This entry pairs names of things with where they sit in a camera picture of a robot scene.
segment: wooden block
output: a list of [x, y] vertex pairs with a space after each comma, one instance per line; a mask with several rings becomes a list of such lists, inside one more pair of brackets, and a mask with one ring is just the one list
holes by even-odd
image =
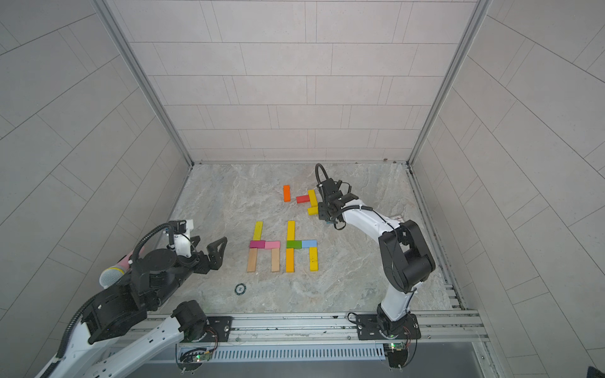
[[280, 249], [273, 248], [271, 250], [271, 272], [279, 272], [280, 270]]
[[286, 248], [286, 273], [294, 273], [294, 248]]
[[250, 248], [265, 249], [265, 240], [251, 240]]
[[303, 240], [302, 241], [302, 248], [311, 248], [311, 247], [317, 248], [317, 240]]
[[254, 236], [252, 237], [252, 240], [260, 240], [262, 233], [263, 233], [263, 222], [258, 221], [256, 223], [256, 225], [254, 225]]
[[290, 202], [290, 185], [284, 185], [284, 202]]
[[288, 237], [286, 238], [286, 240], [294, 240], [294, 226], [295, 225], [296, 225], [296, 222], [288, 221]]
[[296, 203], [305, 203], [305, 202], [309, 202], [309, 201], [310, 201], [310, 199], [309, 199], [308, 195], [299, 195], [296, 198]]
[[311, 202], [311, 207], [317, 207], [317, 197], [315, 196], [315, 190], [311, 189], [309, 191], [309, 200]]
[[281, 243], [279, 241], [266, 241], [265, 249], [273, 249], [273, 248], [279, 249], [280, 245], [281, 245]]
[[302, 240], [288, 240], [286, 241], [286, 248], [302, 249]]
[[317, 247], [309, 248], [309, 269], [311, 272], [317, 272]]
[[250, 248], [250, 252], [248, 253], [248, 272], [256, 272], [257, 270], [257, 255], [258, 249]]

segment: red wooden block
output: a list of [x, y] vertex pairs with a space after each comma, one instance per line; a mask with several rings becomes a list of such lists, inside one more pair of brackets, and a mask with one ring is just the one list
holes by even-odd
[[311, 199], [309, 198], [308, 195], [302, 195], [296, 198], [296, 203], [305, 203], [305, 202], [311, 202]]

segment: magenta wooden block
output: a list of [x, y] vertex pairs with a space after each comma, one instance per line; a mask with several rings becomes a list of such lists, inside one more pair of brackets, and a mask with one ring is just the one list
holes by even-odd
[[265, 249], [264, 240], [250, 240], [250, 248]]

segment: orange wooden block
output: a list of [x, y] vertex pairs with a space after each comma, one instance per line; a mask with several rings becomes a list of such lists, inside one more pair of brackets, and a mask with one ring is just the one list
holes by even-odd
[[284, 202], [290, 202], [290, 185], [284, 185]]

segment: natural wood block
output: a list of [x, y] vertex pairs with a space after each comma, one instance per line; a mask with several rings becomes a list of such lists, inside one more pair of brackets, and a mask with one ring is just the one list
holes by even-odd
[[250, 248], [250, 252], [248, 253], [248, 272], [256, 272], [257, 270], [257, 248]]
[[280, 270], [280, 249], [273, 248], [271, 250], [271, 272], [279, 272]]

